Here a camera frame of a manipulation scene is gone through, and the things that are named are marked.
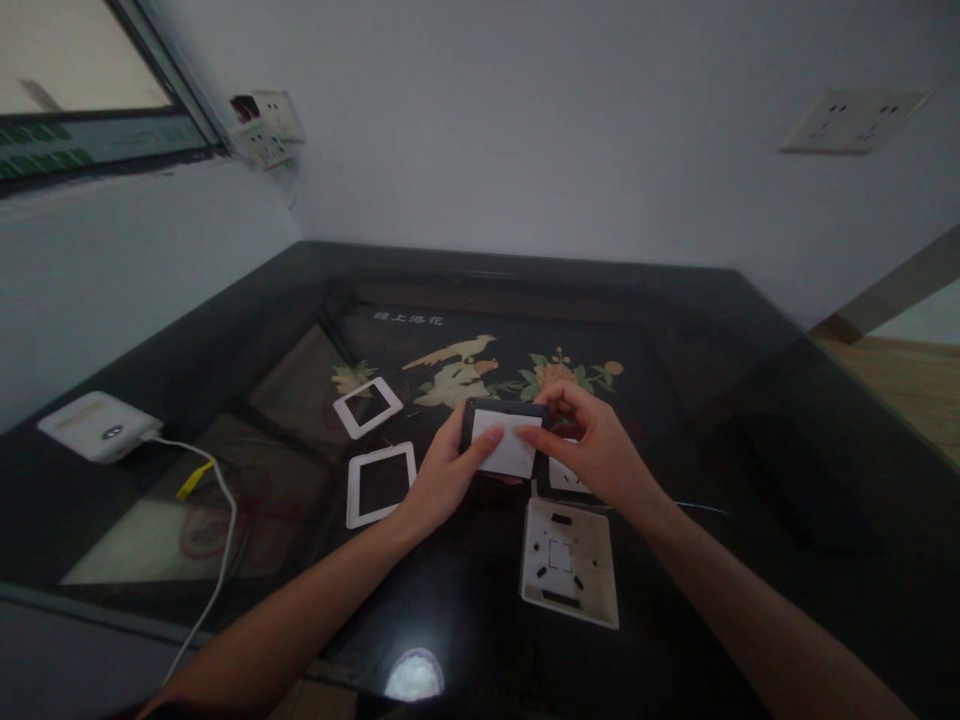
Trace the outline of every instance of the table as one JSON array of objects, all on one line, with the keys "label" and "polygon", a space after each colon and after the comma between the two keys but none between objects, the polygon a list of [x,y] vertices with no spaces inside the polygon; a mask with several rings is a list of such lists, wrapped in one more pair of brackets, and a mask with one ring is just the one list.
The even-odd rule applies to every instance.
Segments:
[{"label": "table", "polygon": [[[956,473],[727,270],[297,243],[0,438],[5,593],[144,632],[156,621],[191,625],[212,589],[222,501],[210,486],[187,506],[172,500],[196,461],[151,446],[114,466],[89,465],[35,430],[67,401],[109,392],[163,420],[168,437],[227,460],[244,524],[234,577],[208,621],[216,630],[353,535],[344,525],[349,457],[409,439],[422,459],[449,410],[417,401],[437,399],[445,365],[402,364],[480,334],[498,338],[473,358],[488,391],[519,397],[529,385],[520,370],[539,362],[531,356],[574,374],[583,366],[672,497],[731,512],[690,510],[698,522],[918,713],[957,706]],[[608,363],[622,372],[602,376]],[[345,367],[347,379],[332,380]],[[405,409],[350,441],[330,405],[338,385],[374,374],[385,374]],[[798,541],[731,441],[731,421],[744,413],[799,428],[881,538],[879,551]],[[450,695],[491,712],[734,707],[764,716],[615,514],[619,631],[523,603],[528,497],[478,479],[451,522],[325,649],[328,679],[380,693],[393,662],[425,647]]]}]

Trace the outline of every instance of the chinese characters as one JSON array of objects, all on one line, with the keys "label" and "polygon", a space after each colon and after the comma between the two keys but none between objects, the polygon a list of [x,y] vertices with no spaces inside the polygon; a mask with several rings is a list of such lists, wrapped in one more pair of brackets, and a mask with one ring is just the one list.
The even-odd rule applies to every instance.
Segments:
[{"label": "chinese characters", "polygon": [[404,315],[403,313],[388,313],[388,312],[378,312],[373,314],[374,320],[383,320],[387,322],[402,322],[402,323],[413,323],[415,325],[422,325],[426,323],[428,325],[443,325],[443,318],[438,315],[424,316],[424,315]]}]

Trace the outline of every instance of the electrical outlet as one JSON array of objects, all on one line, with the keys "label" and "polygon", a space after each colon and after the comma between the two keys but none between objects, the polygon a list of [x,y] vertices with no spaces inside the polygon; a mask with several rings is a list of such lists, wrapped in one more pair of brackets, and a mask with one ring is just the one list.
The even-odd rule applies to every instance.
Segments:
[{"label": "electrical outlet", "polygon": [[231,134],[237,146],[243,149],[244,154],[263,170],[293,161],[287,146],[262,120],[241,125]]},{"label": "electrical outlet", "polygon": [[887,144],[932,93],[879,90],[867,99],[852,126],[849,142],[858,151],[869,152]]},{"label": "electrical outlet", "polygon": [[285,92],[254,90],[251,95],[257,103],[260,117],[281,140],[305,142],[303,128],[293,111],[293,102]]},{"label": "electrical outlet", "polygon": [[931,93],[827,90],[784,140],[795,153],[864,155],[887,143]]},{"label": "electrical outlet", "polygon": [[858,93],[849,90],[825,91],[783,141],[780,149],[784,152],[851,152],[846,147],[852,127],[851,119],[861,111],[862,104],[863,96]]}]

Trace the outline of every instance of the white cable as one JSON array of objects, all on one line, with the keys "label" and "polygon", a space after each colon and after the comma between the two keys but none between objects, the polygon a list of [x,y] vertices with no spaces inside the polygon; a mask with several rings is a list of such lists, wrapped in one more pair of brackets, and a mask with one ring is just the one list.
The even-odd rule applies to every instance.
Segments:
[{"label": "white cable", "polygon": [[223,581],[227,576],[227,566],[230,563],[230,546],[233,544],[233,530],[237,525],[237,501],[234,500],[233,495],[230,492],[230,488],[227,487],[227,483],[224,482],[223,473],[220,472],[220,464],[217,462],[217,459],[210,455],[209,453],[195,448],[193,445],[187,445],[186,443],[179,443],[174,440],[164,440],[159,435],[153,435],[149,437],[144,437],[144,440],[152,440],[153,442],[162,443],[164,445],[176,445],[190,452],[195,452],[197,455],[206,458],[213,463],[213,472],[217,476],[217,482],[220,484],[220,490],[223,491],[223,494],[227,498],[227,502],[230,503],[230,528],[227,530],[227,544],[223,548],[223,561],[220,563],[220,576],[217,578],[217,586],[213,589],[213,595],[210,596],[210,602],[207,603],[206,609],[200,614],[200,619],[197,620],[197,624],[193,626],[193,629],[190,631],[190,634],[187,635],[187,639],[183,641],[183,645],[180,646],[180,652],[177,653],[177,656],[173,659],[173,664],[170,665],[170,669],[167,671],[167,676],[163,679],[163,682],[160,684],[160,687],[166,685],[170,678],[173,677],[173,673],[176,672],[177,666],[180,664],[180,660],[183,658],[183,654],[187,651],[187,648],[190,647],[190,641],[193,640],[193,636],[197,634],[197,630],[200,629],[200,626],[203,625],[203,621],[207,619],[207,615],[210,614],[210,609],[213,607],[213,604],[217,601],[217,597],[220,595],[220,588],[223,587]]},{"label": "white cable", "polygon": [[698,505],[697,503],[682,503],[679,500],[674,500],[677,505],[681,507],[695,507],[700,508],[701,510],[709,510],[710,512],[718,512],[721,515],[730,515],[726,510],[721,510],[720,508],[712,508],[709,505]]}]

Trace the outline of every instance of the white square frame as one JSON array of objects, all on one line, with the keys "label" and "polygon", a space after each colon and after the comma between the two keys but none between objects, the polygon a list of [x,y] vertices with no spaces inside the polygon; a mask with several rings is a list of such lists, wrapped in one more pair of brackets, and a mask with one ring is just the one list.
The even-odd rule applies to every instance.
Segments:
[{"label": "white square frame", "polygon": [[374,510],[366,515],[360,514],[360,473],[364,465],[370,465],[380,460],[394,457],[395,455],[406,455],[407,457],[407,487],[413,487],[413,481],[417,479],[417,461],[413,455],[413,443],[405,442],[394,447],[377,450],[367,455],[357,455],[350,460],[350,470],[347,477],[347,528],[354,530],[364,525],[369,525],[377,520],[383,520],[387,515],[396,510],[397,505],[390,505],[379,510]]},{"label": "white square frame", "polygon": [[[347,407],[347,400],[352,398],[354,395],[362,393],[364,390],[370,387],[376,387],[390,407],[377,415],[375,418],[368,420],[363,425],[357,425],[357,421],[353,417],[353,413],[351,413],[350,408]],[[390,386],[387,385],[387,381],[382,377],[379,377],[374,378],[366,385],[361,385],[353,392],[349,392],[342,398],[338,399],[333,403],[333,409],[336,410],[337,415],[340,416],[340,421],[347,429],[347,434],[350,436],[350,439],[359,440],[375,427],[386,422],[388,418],[393,417],[398,412],[403,410],[403,403],[400,402],[400,398],[398,398],[393,390],[390,389]]]}]

